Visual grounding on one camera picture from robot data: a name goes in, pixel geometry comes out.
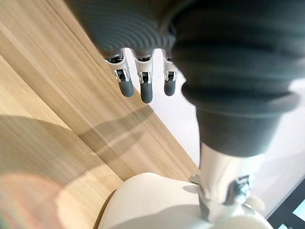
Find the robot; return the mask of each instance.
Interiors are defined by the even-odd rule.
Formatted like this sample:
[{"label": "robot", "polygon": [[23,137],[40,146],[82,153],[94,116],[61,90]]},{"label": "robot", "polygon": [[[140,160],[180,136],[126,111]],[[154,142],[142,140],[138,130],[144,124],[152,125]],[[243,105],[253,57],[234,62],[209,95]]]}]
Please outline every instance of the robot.
[{"label": "robot", "polygon": [[302,78],[305,2],[67,0],[118,81],[133,85],[123,48],[134,54],[141,98],[153,96],[152,52],[163,51],[164,92],[196,106],[200,174],[192,183],[156,174],[125,181],[106,203],[99,229],[270,229],[250,190],[281,114]]}]

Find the white base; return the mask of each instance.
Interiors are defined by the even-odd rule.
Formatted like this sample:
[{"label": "white base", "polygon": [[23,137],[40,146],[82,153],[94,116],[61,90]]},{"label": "white base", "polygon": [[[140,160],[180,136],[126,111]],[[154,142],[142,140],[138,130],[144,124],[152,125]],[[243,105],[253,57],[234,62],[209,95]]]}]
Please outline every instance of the white base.
[{"label": "white base", "polygon": [[98,229],[272,229],[246,206],[234,215],[211,225],[201,216],[197,185],[144,173],[116,190]]}]

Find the robot finger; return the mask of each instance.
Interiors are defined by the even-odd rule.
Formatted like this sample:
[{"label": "robot finger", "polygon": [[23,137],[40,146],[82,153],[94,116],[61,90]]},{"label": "robot finger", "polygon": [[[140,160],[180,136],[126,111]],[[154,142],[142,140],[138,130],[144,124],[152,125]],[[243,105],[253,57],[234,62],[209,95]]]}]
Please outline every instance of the robot finger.
[{"label": "robot finger", "polygon": [[145,54],[133,51],[135,65],[141,87],[141,99],[144,103],[148,104],[153,99],[153,53],[146,51]]},{"label": "robot finger", "polygon": [[172,96],[175,93],[178,69],[172,62],[172,58],[165,50],[163,52],[164,93]]},{"label": "robot finger", "polygon": [[116,80],[119,83],[121,93],[126,97],[133,95],[133,85],[130,78],[129,68],[122,50],[111,58],[107,58],[106,62],[110,66]]}]

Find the gray rubber fingertip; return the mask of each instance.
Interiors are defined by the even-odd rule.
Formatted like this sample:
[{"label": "gray rubber fingertip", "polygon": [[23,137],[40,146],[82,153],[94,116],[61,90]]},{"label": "gray rubber fingertip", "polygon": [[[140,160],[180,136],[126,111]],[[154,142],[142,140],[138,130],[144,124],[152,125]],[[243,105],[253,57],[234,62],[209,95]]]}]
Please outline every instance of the gray rubber fingertip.
[{"label": "gray rubber fingertip", "polygon": [[121,81],[119,86],[124,96],[131,97],[133,95],[133,85],[131,79],[129,81]]},{"label": "gray rubber fingertip", "polygon": [[141,84],[141,99],[144,103],[148,104],[153,99],[153,89],[152,84],[144,82]]},{"label": "gray rubber fingertip", "polygon": [[175,93],[176,81],[164,80],[164,92],[167,96],[172,96]]}]

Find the wood grain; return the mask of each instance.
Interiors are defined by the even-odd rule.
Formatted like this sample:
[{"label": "wood grain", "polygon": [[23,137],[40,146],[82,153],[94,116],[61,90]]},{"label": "wood grain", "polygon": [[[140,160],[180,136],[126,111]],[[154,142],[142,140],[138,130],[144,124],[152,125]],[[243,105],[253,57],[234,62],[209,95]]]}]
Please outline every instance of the wood grain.
[{"label": "wood grain", "polygon": [[2,0],[0,30],[5,60],[122,180],[147,171],[187,180],[197,172],[139,94],[121,95],[61,0]]},{"label": "wood grain", "polygon": [[92,228],[122,181],[0,56],[0,228]]}]

